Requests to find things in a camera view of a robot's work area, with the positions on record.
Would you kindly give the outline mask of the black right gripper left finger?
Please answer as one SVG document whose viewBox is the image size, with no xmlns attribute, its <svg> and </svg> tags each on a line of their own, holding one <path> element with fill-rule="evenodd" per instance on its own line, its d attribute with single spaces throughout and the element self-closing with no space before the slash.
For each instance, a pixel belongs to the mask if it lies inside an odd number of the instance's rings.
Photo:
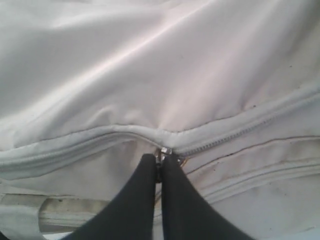
<svg viewBox="0 0 320 240">
<path fill-rule="evenodd" d="M 95 217 L 68 240 L 151 240 L 155 210 L 156 157 L 144 154 L 131 178 Z"/>
</svg>

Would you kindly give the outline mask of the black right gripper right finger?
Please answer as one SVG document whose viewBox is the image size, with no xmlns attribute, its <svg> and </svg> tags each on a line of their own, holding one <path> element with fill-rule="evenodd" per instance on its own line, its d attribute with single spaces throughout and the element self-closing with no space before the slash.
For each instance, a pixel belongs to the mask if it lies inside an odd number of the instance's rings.
<svg viewBox="0 0 320 240">
<path fill-rule="evenodd" d="M 251 240 L 216 212 L 197 192 L 176 155 L 161 166 L 162 228 L 165 240 Z"/>
</svg>

